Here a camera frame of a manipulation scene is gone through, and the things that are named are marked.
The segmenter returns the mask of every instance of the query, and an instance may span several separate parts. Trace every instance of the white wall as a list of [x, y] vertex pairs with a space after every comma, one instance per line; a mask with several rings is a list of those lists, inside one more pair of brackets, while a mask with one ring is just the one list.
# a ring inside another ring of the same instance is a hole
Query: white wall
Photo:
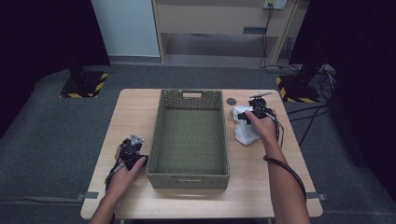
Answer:
[[160, 57], [151, 0], [92, 0], [109, 56]]

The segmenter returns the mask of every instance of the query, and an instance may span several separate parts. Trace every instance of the yellow black hazard tape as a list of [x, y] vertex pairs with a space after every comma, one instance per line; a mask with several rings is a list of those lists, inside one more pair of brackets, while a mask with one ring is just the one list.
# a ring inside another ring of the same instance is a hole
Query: yellow black hazard tape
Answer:
[[276, 78], [276, 84], [277, 87], [279, 88], [280, 97], [284, 102], [320, 103], [319, 98], [290, 98], [286, 93], [285, 87], [280, 77]]
[[97, 96], [99, 94], [100, 90], [105, 85], [105, 81], [106, 81], [106, 78], [108, 77], [108, 74], [106, 74], [106, 73], [97, 74], [96, 73], [95, 75], [96, 75], [96, 77], [94, 77], [94, 78], [96, 78], [98, 80], [97, 81], [98, 84], [96, 85], [96, 88], [95, 88], [94, 92], [86, 93], [86, 92], [78, 92], [78, 91], [75, 91], [75, 92], [73, 92], [73, 91], [64, 91], [64, 92], [61, 92], [61, 96], [64, 97], [64, 98], [82, 98], [82, 97], [95, 97], [95, 96]]

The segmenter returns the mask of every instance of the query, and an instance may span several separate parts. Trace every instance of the green woven basket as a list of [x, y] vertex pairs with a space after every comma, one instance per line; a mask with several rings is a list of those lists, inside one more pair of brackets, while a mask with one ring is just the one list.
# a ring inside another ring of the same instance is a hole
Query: green woven basket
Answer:
[[162, 90], [147, 166], [155, 189], [226, 189], [221, 91]]

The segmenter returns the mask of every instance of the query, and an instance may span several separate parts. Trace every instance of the black stand base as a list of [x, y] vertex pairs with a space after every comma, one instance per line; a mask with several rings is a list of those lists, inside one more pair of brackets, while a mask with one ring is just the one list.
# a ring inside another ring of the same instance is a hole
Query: black stand base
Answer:
[[82, 75], [70, 75], [61, 90], [63, 97], [94, 97], [99, 94], [104, 82], [103, 72], [84, 72]]
[[283, 101], [288, 101], [291, 99], [294, 101], [304, 101], [304, 99], [308, 99], [309, 103], [318, 103], [319, 94], [317, 90], [315, 90], [312, 86], [307, 86], [304, 89], [298, 89], [294, 85], [295, 76], [279, 76], [277, 78], [277, 85], [279, 90], [281, 91], [281, 96]]

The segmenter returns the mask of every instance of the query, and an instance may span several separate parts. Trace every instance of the dark round object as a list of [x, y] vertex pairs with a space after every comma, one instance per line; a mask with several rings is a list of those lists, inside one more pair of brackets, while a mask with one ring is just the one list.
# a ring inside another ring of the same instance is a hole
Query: dark round object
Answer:
[[236, 105], [236, 100], [234, 98], [228, 98], [227, 105]]

